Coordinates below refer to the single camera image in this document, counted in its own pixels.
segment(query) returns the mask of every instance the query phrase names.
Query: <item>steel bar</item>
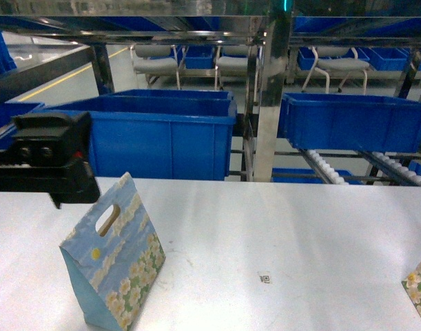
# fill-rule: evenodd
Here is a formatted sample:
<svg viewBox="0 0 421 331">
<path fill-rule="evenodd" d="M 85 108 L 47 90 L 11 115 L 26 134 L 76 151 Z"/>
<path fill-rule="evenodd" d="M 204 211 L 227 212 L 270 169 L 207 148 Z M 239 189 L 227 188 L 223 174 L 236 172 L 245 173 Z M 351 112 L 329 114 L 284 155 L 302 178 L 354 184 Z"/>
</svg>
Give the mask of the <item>steel bar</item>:
<svg viewBox="0 0 421 331">
<path fill-rule="evenodd" d="M 293 9 L 290 1 L 289 3 L 283 3 L 283 1 L 272 3 L 275 6 L 270 12 L 263 50 L 264 58 L 261 64 L 263 77 L 259 97 L 258 139 L 254 162 L 254 181 L 264 182 L 270 181 L 273 168 Z"/>
<path fill-rule="evenodd" d="M 83 46 L 56 59 L 14 69 L 0 75 L 0 104 L 91 62 L 92 51 Z"/>
<path fill-rule="evenodd" d="M 409 53 L 407 63 L 404 66 L 402 75 L 400 76 L 396 91 L 394 92 L 395 97 L 402 99 L 406 99 L 408 97 L 409 90 L 411 89 L 420 64 L 421 50 L 412 48 Z"/>
<path fill-rule="evenodd" d="M 107 55 L 106 45 L 92 46 L 92 69 L 97 84 L 99 94 L 114 93 L 114 82 L 112 80 L 112 72 Z"/>
<path fill-rule="evenodd" d="M 308 154 L 306 150 L 299 150 L 305 161 L 308 163 L 309 167 L 314 170 L 314 172 L 319 176 L 320 179 L 326 184 L 333 184 L 333 181 L 329 176 L 323 171 L 323 169 L 314 161 L 311 155 Z"/>
<path fill-rule="evenodd" d="M 372 164 L 377 169 L 381 170 L 389 178 L 398 182 L 400 185 L 419 186 L 415 181 L 413 181 L 410 178 L 404 176 L 400 171 L 398 171 L 398 170 L 392 168 L 391 166 L 387 165 L 385 162 L 383 162 L 382 160 L 375 157 L 372 153 L 370 153 L 370 152 L 359 152 L 359 153 L 370 164 Z"/>
</svg>

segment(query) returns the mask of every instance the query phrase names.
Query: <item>white table surface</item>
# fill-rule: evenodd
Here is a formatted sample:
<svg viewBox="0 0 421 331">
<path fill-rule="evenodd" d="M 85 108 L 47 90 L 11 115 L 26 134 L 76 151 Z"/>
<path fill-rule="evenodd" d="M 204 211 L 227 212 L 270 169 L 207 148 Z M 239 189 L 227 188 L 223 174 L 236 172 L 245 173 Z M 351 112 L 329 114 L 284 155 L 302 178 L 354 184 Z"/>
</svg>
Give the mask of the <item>white table surface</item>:
<svg viewBox="0 0 421 331">
<path fill-rule="evenodd" d="M 421 330 L 421 188 L 135 182 L 167 259 L 133 330 Z M 59 251 L 88 208 L 0 193 L 0 330 L 100 330 Z"/>
</svg>

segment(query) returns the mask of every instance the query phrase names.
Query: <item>blue bin rim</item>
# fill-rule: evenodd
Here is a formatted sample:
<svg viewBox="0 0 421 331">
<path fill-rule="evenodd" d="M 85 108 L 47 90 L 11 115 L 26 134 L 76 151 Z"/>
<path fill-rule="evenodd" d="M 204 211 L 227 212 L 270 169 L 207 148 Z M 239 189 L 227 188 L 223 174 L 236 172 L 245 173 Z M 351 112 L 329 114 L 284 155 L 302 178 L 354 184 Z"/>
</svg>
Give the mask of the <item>blue bin rim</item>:
<svg viewBox="0 0 421 331">
<path fill-rule="evenodd" d="M 42 108 L 34 112 L 60 112 L 63 114 L 76 115 L 83 110 L 60 110 L 52 108 Z M 181 122 L 181 123 L 208 123 L 233 125 L 236 123 L 236 117 L 211 117 L 211 116 L 185 116 L 170 114 L 149 114 L 137 112 L 96 112 L 89 111 L 94 119 L 108 119 L 115 121 L 146 121 L 146 122 Z"/>
<path fill-rule="evenodd" d="M 311 95 L 315 97 L 319 97 L 316 100 L 306 100 L 306 99 L 298 99 L 298 96 L 302 95 Z M 350 101 L 347 100 L 347 97 L 353 97 L 361 99 L 359 101 Z M 328 100 L 326 98 L 337 98 L 337 100 Z M 320 93 L 285 93 L 283 95 L 283 99 L 288 100 L 288 102 L 292 105 L 316 105 L 319 103 L 328 103 L 329 106 L 342 106 L 342 105 L 362 105 L 365 104 L 366 106 L 370 105 L 380 105 L 380 102 L 377 101 L 370 101 L 370 98 L 377 98 L 383 102 L 384 106 L 402 106 L 408 108 L 421 108 L 421 102 L 414 101 L 414 100 L 407 100 L 395 97 L 386 97 L 382 95 L 359 95 L 359 94 L 320 94 Z"/>
</svg>

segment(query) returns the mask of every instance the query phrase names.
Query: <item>stainless steel frame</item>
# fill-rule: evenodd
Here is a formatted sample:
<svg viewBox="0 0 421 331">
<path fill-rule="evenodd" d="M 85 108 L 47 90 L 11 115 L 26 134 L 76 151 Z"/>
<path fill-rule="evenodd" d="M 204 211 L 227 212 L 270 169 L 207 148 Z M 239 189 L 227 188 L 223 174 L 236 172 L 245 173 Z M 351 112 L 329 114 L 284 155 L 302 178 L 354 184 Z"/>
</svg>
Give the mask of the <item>stainless steel frame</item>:
<svg viewBox="0 0 421 331">
<path fill-rule="evenodd" d="M 344 17 L 345 20 L 338 26 L 320 33 L 295 33 L 292 32 L 293 18 L 299 13 L 303 13 L 306 17 Z M 2 16 L 9 16 L 9 21 L 4 21 Z M 166 31 L 134 31 L 104 19 L 104 17 L 116 16 L 144 17 Z M 210 19 L 213 16 L 220 17 L 218 31 L 193 31 L 186 19 L 186 17 Z M 244 142 L 245 163 L 248 164 L 245 164 L 244 168 L 246 171 L 248 169 L 247 177 L 254 178 L 255 181 L 269 181 L 271 177 L 280 100 L 286 71 L 290 72 L 287 75 L 289 83 L 301 74 L 291 69 L 294 67 L 295 54 L 292 53 L 288 64 L 288 48 L 297 49 L 300 46 L 312 45 L 408 46 L 413 48 L 410 61 L 401 74 L 396 91 L 398 96 L 406 97 L 412 81 L 417 77 L 416 68 L 421 61 L 421 34 L 413 37 L 399 34 L 380 38 L 377 35 L 367 35 L 367 31 L 375 27 L 383 28 L 393 23 L 403 23 L 411 17 L 421 18 L 421 1 L 408 1 L 407 4 L 405 1 L 398 0 L 0 1 L 0 29 L 2 30 L 91 45 L 92 48 L 84 50 L 87 59 L 73 61 L 70 57 L 66 57 L 61 62 L 52 62 L 48 65 L 53 66 L 54 69 L 64 68 L 64 70 L 57 70 L 61 74 L 74 66 L 81 66 L 91 61 L 100 93 L 114 90 L 105 51 L 107 43 L 262 46 L 263 55 L 259 64 L 262 78 L 258 88 L 260 115 L 256 154 L 253 153 L 255 139 L 252 130 L 249 129 L 252 126 L 249 115 L 255 97 L 251 87 L 254 80 L 252 73 L 256 64 L 252 56 L 249 57 L 251 61 L 249 61 L 246 87 Z M 212 76 L 214 72 L 210 70 L 182 74 Z M 0 96 L 13 97 L 13 94 L 20 94 L 36 85 L 36 82 L 29 82 L 19 88 L 13 88 L 14 85 L 10 82 L 8 78 L 0 79 L 0 91 L 2 91 Z M 0 102 L 4 100 L 5 97 L 0 97 Z"/>
</svg>

